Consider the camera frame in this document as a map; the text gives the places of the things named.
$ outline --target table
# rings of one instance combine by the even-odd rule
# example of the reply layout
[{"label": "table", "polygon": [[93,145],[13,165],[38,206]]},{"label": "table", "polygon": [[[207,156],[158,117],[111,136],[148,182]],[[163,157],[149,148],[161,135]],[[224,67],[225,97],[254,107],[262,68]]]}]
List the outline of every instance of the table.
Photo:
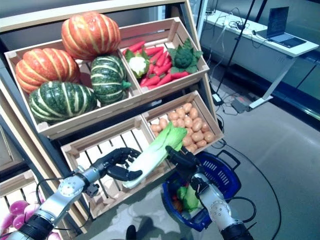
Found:
[{"label": "table", "polygon": [[[240,30],[236,27],[231,27],[234,23],[233,21],[245,21],[238,16],[235,16],[230,13],[225,13],[222,11],[216,11],[214,14],[207,16],[206,22],[217,27],[220,34],[225,30],[226,37],[224,41],[226,42],[227,47],[232,50],[236,41],[234,40],[240,34]],[[244,67],[251,72],[269,80],[272,82],[271,86],[267,89],[265,94],[258,100],[252,102],[250,107],[252,109],[258,107],[259,105],[267,102],[272,99],[271,93],[275,90],[284,76],[287,74],[289,69],[295,63],[298,56],[312,51],[319,47],[318,44],[307,41],[298,46],[288,48],[277,44],[272,41],[267,41],[262,36],[259,36],[259,31],[266,30],[267,26],[254,21],[247,21],[246,28],[243,30],[242,36],[243,40],[239,42],[238,48],[234,54],[233,63]],[[219,34],[217,33],[212,39],[209,37],[210,41],[218,39]],[[212,50],[216,53],[221,54],[218,44],[213,44]]]}]

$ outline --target leek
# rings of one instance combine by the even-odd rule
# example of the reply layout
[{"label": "leek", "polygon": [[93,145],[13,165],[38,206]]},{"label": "leek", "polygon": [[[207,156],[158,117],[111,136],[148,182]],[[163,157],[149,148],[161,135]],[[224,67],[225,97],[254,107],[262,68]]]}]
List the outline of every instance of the leek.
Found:
[{"label": "leek", "polygon": [[142,170],[142,174],[132,180],[123,182],[122,185],[128,189],[137,186],[148,174],[152,172],[168,156],[166,146],[180,151],[183,146],[183,138],[187,135],[187,130],[182,127],[174,127],[172,122],[162,130],[156,139],[144,150],[128,167],[129,171]]}]

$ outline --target robot finger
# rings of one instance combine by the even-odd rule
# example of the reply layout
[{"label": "robot finger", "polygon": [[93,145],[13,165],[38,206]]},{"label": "robot finger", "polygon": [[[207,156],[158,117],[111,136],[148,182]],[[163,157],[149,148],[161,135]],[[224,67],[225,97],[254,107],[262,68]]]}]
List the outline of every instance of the robot finger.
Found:
[{"label": "robot finger", "polygon": [[131,181],[138,178],[142,174],[142,171],[129,171],[120,166],[111,166],[108,168],[107,174],[120,181]]}]

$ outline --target wooden crate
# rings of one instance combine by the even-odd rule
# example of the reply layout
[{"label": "wooden crate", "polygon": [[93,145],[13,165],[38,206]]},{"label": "wooden crate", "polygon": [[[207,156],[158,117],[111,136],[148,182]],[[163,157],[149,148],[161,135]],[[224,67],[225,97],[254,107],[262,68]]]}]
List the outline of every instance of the wooden crate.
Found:
[{"label": "wooden crate", "polygon": [[[178,17],[121,27],[120,35],[122,41],[119,48],[121,51],[140,41],[146,41],[145,47],[164,46],[164,50],[166,51],[167,48],[177,48],[178,45],[182,45],[187,38],[191,40],[194,50],[198,50],[185,26]],[[199,59],[197,68],[198,71],[196,73],[171,81],[152,90],[148,90],[147,87],[142,87],[141,104],[155,99],[160,99],[163,96],[199,82],[209,70],[209,67],[203,57]],[[133,72],[131,70],[129,70],[129,72],[131,76],[135,78]]]},{"label": "wooden crate", "polygon": [[189,94],[186,94],[184,96],[176,98],[175,100],[167,102],[161,106],[153,108],[153,109],[143,113],[142,116],[148,122],[148,126],[150,127],[151,124],[158,124],[159,118],[168,119],[168,115],[167,115],[168,113],[174,111],[177,108],[182,107],[182,105],[185,103],[191,103],[192,106],[197,109],[198,116],[203,121],[207,122],[211,132],[215,136],[213,142],[207,144],[204,147],[198,148],[194,152],[194,154],[197,154],[224,137],[224,134],[222,133],[218,124],[216,123],[216,121],[214,120],[210,111],[206,107],[206,105],[205,105],[204,101],[202,100],[202,98],[200,97],[200,94],[198,93],[198,91],[193,91]]},{"label": "wooden crate", "polygon": [[[121,101],[115,102],[113,104],[99,107],[93,111],[84,113],[82,115],[67,119],[65,121],[61,121],[59,123],[49,125],[47,122],[37,122],[30,110],[30,107],[28,105],[28,94],[22,90],[19,83],[17,82],[15,69],[18,61],[20,61],[23,58],[23,54],[27,51],[30,51],[35,48],[55,48],[60,50],[65,50],[62,40],[56,40],[51,41],[43,44],[33,45],[13,51],[9,51],[5,53],[5,57],[7,59],[7,62],[10,66],[12,75],[14,76],[16,85],[22,95],[24,105],[27,108],[32,122],[37,130],[38,133],[43,134],[47,136],[50,139],[57,139],[59,137],[65,136],[67,134],[70,134],[72,132],[75,132],[77,130],[83,129],[87,126],[90,126],[94,123],[100,122],[102,120],[108,119],[110,117],[113,117],[115,115],[118,115],[120,113],[126,112],[134,107],[137,107],[140,105],[141,101],[141,91],[138,82],[132,77],[131,74],[127,74],[127,80],[131,83],[131,87],[128,89],[128,98],[123,99]],[[121,58],[121,60],[124,62],[124,56],[117,50],[113,53],[114,55]],[[77,59],[76,62],[79,65],[81,76],[80,80],[81,82],[90,87],[91,81],[90,81],[90,62],[83,61]],[[129,69],[127,65],[125,65],[127,73],[129,73]]]},{"label": "wooden crate", "polygon": [[[147,123],[141,115],[138,115],[68,143],[62,146],[61,150],[72,170],[78,165],[86,169],[98,158],[105,156],[114,149],[129,147],[142,152],[152,141],[152,133]],[[96,196],[89,198],[84,194],[84,198],[90,203],[93,218],[103,214],[170,170],[171,168],[164,161],[142,183],[133,189],[124,188],[121,181],[106,175],[99,181],[100,188]]]},{"label": "wooden crate", "polygon": [[[5,216],[9,213],[9,205],[15,201],[26,200],[27,202],[33,202],[35,195],[32,194],[36,191],[37,180],[31,170],[20,173],[8,180],[0,182],[0,210],[1,216]],[[66,224],[61,221],[58,225],[59,228],[65,228]],[[9,232],[16,231],[12,226],[9,228]],[[62,240],[73,239],[75,235],[69,231],[54,230],[58,233]]]}]

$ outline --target red carrot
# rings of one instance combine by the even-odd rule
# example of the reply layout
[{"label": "red carrot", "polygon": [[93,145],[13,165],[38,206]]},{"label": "red carrot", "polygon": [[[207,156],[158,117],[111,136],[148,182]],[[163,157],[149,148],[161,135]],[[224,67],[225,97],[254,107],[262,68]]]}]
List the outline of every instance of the red carrot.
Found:
[{"label": "red carrot", "polygon": [[188,75],[189,73],[187,71],[171,73],[172,79],[180,79]]},{"label": "red carrot", "polygon": [[153,71],[152,71],[152,72],[153,72],[154,74],[156,74],[156,73],[155,73],[155,71],[157,71],[157,69],[158,69],[158,68],[159,68],[158,66],[154,66],[154,68],[153,68]]},{"label": "red carrot", "polygon": [[154,70],[154,73],[156,75],[160,76],[161,74],[166,73],[171,68],[171,66],[172,66],[172,64],[171,64],[171,62],[169,62],[168,64],[163,65],[163,66],[157,68],[156,70]]},{"label": "red carrot", "polygon": [[154,68],[155,68],[155,65],[153,65],[152,63],[150,63],[148,72],[146,73],[146,76],[147,76],[147,77],[149,77],[149,75],[153,73]]},{"label": "red carrot", "polygon": [[167,64],[170,63],[170,62],[171,62],[171,57],[170,57],[170,56],[167,56],[167,57],[165,58],[165,60],[164,60],[163,65],[167,65]]},{"label": "red carrot", "polygon": [[167,84],[169,82],[172,81],[172,78],[171,78],[171,73],[168,73],[167,75],[164,76],[164,78],[162,78],[156,85],[157,86],[161,86],[163,84]]},{"label": "red carrot", "polygon": [[144,85],[147,80],[148,80],[148,75],[145,76],[144,78],[142,78],[142,80],[141,80],[141,82],[140,82],[140,86],[141,86],[141,85]]},{"label": "red carrot", "polygon": [[140,84],[140,87],[156,85],[159,82],[160,82],[160,77],[156,75],[152,78],[149,78],[144,84]]},{"label": "red carrot", "polygon": [[163,51],[158,51],[152,58],[150,58],[150,63],[155,64],[162,53]]},{"label": "red carrot", "polygon": [[162,55],[159,57],[159,59],[156,61],[155,64],[156,64],[158,67],[163,66],[166,57],[167,57],[167,52],[165,51],[164,53],[162,53]]},{"label": "red carrot", "polygon": [[151,89],[155,89],[157,87],[158,87],[157,85],[150,85],[150,86],[148,86],[148,89],[151,90]]},{"label": "red carrot", "polygon": [[143,45],[145,45],[145,41],[140,41],[140,42],[137,42],[136,44],[133,44],[131,45],[130,47],[128,47],[127,49],[125,49],[122,53],[123,55],[126,54],[126,51],[129,49],[131,52],[136,52],[138,49],[141,49],[141,47]]},{"label": "red carrot", "polygon": [[144,51],[148,56],[152,56],[159,51],[163,52],[164,47],[163,46],[156,46],[156,47],[153,46],[153,47],[145,48]]}]

